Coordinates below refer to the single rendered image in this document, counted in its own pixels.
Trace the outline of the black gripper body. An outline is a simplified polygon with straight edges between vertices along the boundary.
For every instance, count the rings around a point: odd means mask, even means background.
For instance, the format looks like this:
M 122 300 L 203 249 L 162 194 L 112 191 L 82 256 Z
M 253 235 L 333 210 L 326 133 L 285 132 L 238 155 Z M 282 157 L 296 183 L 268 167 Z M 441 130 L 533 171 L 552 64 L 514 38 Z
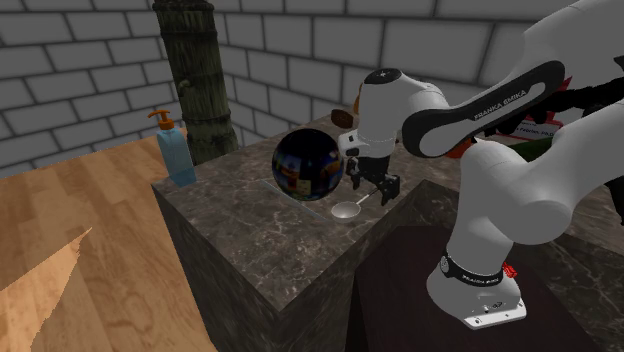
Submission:
M 390 157 L 350 157 L 346 173 L 352 178 L 364 178 L 371 183 L 381 183 L 386 179 Z

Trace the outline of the silver round spoon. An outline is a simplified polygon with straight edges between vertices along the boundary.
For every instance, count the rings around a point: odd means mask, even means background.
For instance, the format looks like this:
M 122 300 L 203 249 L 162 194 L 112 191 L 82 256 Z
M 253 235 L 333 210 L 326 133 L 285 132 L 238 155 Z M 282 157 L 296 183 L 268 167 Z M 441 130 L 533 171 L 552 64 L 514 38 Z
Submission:
M 349 223 L 361 213 L 361 204 L 378 191 L 377 188 L 371 190 L 356 202 L 343 201 L 334 205 L 331 209 L 332 218 L 337 223 Z

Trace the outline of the dark glossy patterned sphere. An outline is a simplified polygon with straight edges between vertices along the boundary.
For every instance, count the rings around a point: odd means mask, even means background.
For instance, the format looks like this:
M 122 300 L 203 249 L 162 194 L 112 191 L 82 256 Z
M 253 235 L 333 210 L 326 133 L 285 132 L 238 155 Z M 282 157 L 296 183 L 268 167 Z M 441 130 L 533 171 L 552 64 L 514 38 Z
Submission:
M 343 177 L 344 159 L 336 141 L 313 128 L 296 129 L 276 146 L 272 174 L 279 189 L 298 201 L 332 193 Z

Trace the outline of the brown oval object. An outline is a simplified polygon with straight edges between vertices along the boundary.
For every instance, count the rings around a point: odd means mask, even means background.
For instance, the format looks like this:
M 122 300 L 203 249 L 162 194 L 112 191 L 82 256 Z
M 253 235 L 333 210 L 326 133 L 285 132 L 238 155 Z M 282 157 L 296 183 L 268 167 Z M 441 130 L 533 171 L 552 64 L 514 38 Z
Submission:
M 332 109 L 330 119 L 335 126 L 342 129 L 351 129 L 354 124 L 353 115 L 343 109 Z

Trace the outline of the clear glass strip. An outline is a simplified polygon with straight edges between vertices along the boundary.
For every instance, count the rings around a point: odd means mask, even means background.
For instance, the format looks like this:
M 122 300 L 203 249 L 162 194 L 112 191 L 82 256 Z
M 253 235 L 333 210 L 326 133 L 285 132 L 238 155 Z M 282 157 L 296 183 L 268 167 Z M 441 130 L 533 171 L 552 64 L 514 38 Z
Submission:
M 314 212 L 313 210 L 309 209 L 308 207 L 306 207 L 305 205 L 303 205 L 301 202 L 293 199 L 292 197 L 289 197 L 287 194 L 285 194 L 283 191 L 281 191 L 279 188 L 275 187 L 274 185 L 272 185 L 270 182 L 268 182 L 266 179 L 261 179 L 259 180 L 259 182 L 268 190 L 272 191 L 273 193 L 281 196 L 283 199 L 285 199 L 287 202 L 289 202 L 291 205 L 301 209 L 302 211 L 306 212 L 307 214 L 311 215 L 312 217 L 318 219 L 319 221 L 325 221 L 327 222 L 328 220 L 317 214 L 316 212 Z

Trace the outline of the dark maroon robot stand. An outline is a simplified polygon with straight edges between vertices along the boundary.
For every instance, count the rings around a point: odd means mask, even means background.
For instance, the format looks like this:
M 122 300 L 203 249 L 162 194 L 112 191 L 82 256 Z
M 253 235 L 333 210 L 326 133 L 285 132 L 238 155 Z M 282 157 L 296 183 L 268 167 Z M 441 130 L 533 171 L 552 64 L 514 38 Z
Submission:
M 601 352 L 536 275 L 512 258 L 527 317 L 472 330 L 440 310 L 426 279 L 450 231 L 438 226 L 395 228 L 356 270 L 367 352 Z

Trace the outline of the white red green printed box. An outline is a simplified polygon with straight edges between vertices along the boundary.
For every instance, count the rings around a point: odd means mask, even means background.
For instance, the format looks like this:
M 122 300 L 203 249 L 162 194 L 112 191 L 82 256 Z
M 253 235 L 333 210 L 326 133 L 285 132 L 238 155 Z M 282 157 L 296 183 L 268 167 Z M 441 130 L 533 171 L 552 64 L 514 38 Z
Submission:
M 497 135 L 521 140 L 521 143 L 511 148 L 527 162 L 544 154 L 550 148 L 554 134 L 563 127 L 564 123 L 556 118 L 557 112 L 551 111 L 551 108 L 568 88 L 570 81 L 570 78 L 565 79 L 555 93 L 530 107 L 525 115 L 510 118 L 495 127 Z

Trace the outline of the blue soap dispenser orange pump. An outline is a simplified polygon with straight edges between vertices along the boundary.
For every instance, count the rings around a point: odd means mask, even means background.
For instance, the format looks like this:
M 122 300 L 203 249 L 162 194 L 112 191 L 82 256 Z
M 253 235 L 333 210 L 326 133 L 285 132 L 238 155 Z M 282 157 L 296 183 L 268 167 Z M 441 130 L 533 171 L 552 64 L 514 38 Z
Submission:
M 182 188 L 194 183 L 196 174 L 185 137 L 168 114 L 168 110 L 155 110 L 147 117 L 156 116 L 158 119 L 160 130 L 156 137 L 168 176 L 178 187 Z

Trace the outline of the dark green tree trunk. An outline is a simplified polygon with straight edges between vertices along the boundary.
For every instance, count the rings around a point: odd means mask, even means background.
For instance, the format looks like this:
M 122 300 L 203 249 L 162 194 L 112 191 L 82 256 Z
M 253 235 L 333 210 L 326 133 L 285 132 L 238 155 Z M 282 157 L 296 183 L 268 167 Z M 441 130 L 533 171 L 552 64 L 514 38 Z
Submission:
M 214 6 L 206 0 L 154 0 L 174 87 L 196 165 L 238 149 L 221 64 Z

